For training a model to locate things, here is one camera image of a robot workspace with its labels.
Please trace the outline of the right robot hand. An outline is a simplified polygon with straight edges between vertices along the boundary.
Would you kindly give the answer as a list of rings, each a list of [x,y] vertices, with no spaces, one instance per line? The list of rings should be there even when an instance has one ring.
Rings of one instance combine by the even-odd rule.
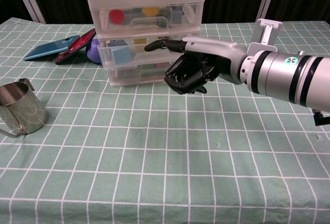
[[[187,36],[181,40],[156,40],[144,47],[146,52],[157,49],[181,53],[164,77],[167,85],[178,94],[206,94],[204,85],[217,77],[242,84],[240,70],[247,54],[235,42]]]

